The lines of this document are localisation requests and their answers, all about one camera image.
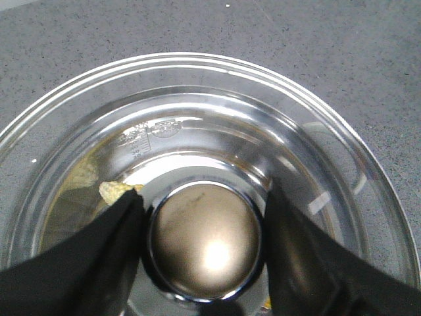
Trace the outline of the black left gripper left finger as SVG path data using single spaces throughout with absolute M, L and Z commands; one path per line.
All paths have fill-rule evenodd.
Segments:
M 81 231 L 1 271 L 2 315 L 121 315 L 141 252 L 143 199 L 135 190 Z

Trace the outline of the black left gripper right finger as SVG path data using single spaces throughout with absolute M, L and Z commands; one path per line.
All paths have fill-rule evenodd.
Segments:
M 420 291 L 330 238 L 274 182 L 264 214 L 274 315 L 419 315 Z

